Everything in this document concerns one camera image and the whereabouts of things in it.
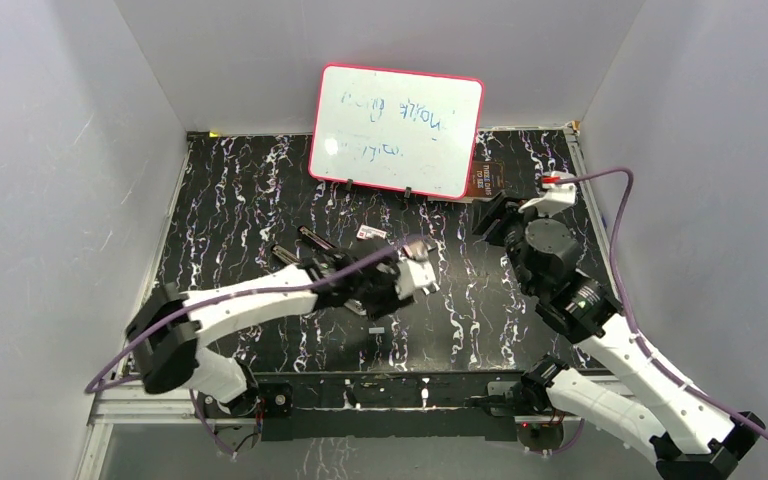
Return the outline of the red white staple box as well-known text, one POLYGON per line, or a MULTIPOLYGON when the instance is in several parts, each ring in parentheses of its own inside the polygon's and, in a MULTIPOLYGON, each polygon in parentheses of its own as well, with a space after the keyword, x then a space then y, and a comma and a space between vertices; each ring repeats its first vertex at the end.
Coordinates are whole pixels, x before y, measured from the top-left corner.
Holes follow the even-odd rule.
POLYGON ((387 233, 384 230, 362 224, 356 233, 356 238, 358 240, 386 239, 387 233))

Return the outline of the cardboard staple box tray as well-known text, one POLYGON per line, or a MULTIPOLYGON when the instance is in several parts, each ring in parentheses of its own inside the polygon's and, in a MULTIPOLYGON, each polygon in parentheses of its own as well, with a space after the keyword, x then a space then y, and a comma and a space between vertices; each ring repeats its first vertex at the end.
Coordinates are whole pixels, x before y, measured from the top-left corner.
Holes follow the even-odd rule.
POLYGON ((401 248, 405 258, 416 262, 429 260, 430 254, 437 250, 437 242, 424 237, 407 241, 401 248))

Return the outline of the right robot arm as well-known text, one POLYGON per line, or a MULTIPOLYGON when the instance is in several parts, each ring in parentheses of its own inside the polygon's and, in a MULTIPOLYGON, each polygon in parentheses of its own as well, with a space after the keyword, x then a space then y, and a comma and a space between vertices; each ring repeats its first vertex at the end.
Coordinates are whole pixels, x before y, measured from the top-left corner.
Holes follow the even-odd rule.
POLYGON ((661 372, 656 351, 631 331, 611 290, 578 267, 581 246, 551 218, 548 197, 505 193, 472 204, 471 232, 504 248, 522 293, 536 299, 545 324, 610 370, 626 398, 544 356, 506 394, 537 414, 554 408, 592 423, 638 451, 663 479, 726 479, 759 435, 735 414, 707 406, 674 366, 661 372))

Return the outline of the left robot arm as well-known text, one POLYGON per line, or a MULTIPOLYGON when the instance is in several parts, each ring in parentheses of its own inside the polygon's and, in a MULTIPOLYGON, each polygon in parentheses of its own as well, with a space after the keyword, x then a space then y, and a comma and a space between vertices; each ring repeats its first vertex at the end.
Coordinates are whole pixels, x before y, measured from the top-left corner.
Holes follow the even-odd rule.
POLYGON ((251 369, 210 350, 228 335, 287 316, 360 303, 377 319, 404 308, 436 281, 427 257, 391 248, 331 249, 274 273, 213 290, 155 288, 125 329, 145 393, 178 388, 213 397, 235 416, 259 400, 251 369))

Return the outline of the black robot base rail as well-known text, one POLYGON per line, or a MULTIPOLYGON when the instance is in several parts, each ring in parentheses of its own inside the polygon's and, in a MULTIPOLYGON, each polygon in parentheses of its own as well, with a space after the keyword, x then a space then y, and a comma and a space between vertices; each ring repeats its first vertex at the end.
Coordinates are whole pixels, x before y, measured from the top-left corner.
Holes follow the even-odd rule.
POLYGON ((220 426, 261 426, 267 442, 480 437, 549 448, 577 432, 577 416, 527 405, 514 391, 520 377, 516 370, 259 373, 252 413, 225 413, 205 395, 199 402, 220 426))

